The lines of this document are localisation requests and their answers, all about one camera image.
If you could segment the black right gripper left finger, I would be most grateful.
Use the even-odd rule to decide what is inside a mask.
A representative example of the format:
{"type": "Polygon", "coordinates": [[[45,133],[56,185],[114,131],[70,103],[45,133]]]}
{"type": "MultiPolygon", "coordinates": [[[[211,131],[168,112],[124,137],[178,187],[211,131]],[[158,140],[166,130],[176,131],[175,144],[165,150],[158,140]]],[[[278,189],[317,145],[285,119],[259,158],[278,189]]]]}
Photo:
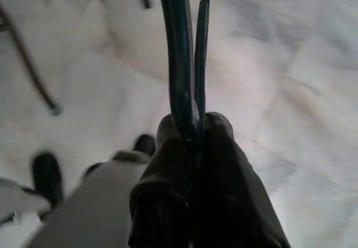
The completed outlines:
{"type": "Polygon", "coordinates": [[[129,247],[189,246],[196,179],[196,155],[167,115],[157,130],[156,152],[130,193],[129,247]]]}

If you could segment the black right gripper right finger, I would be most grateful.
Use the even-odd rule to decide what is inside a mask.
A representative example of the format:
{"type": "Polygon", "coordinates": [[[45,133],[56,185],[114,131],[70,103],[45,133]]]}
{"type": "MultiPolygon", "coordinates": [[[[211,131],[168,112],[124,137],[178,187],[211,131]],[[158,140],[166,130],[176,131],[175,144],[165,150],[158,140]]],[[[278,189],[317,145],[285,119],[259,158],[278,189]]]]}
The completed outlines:
{"type": "Polygon", "coordinates": [[[290,247],[266,189],[219,113],[205,117],[198,247],[290,247]]]}

